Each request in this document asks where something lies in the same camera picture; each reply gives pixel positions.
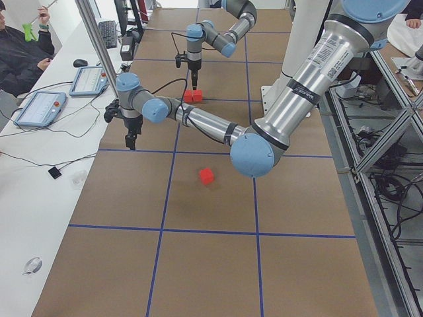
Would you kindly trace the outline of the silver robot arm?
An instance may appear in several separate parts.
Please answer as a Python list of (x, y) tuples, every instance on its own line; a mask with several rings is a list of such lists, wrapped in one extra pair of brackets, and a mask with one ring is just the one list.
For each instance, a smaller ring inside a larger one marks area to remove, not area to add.
[(381, 49), (387, 30), (407, 1), (296, 1), (280, 77), (261, 96), (264, 115), (241, 127), (189, 105), (183, 98), (155, 96), (137, 75), (116, 79), (125, 123), (171, 118), (230, 146), (235, 169), (257, 178), (289, 149), (291, 134), (339, 74), (359, 53)]
[(192, 89), (198, 88), (198, 71), (202, 67), (202, 44), (207, 43), (224, 57), (231, 57), (237, 43), (257, 22), (256, 7), (250, 1), (223, 0), (221, 7), (233, 15), (237, 22), (223, 34), (218, 32), (214, 23), (203, 20), (186, 27), (186, 47), (183, 55), (191, 72)]

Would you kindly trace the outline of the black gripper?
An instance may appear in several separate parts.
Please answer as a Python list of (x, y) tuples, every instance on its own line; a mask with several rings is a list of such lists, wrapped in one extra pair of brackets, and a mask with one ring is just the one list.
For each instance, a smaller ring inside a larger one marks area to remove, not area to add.
[(188, 60), (188, 68), (191, 70), (192, 89), (198, 88), (198, 71), (201, 69), (201, 60)]
[(143, 116), (139, 115), (135, 118), (124, 117), (124, 126), (128, 129), (128, 133), (125, 136), (126, 147), (134, 151), (136, 150), (135, 143), (137, 135), (141, 135), (141, 129), (143, 125)]

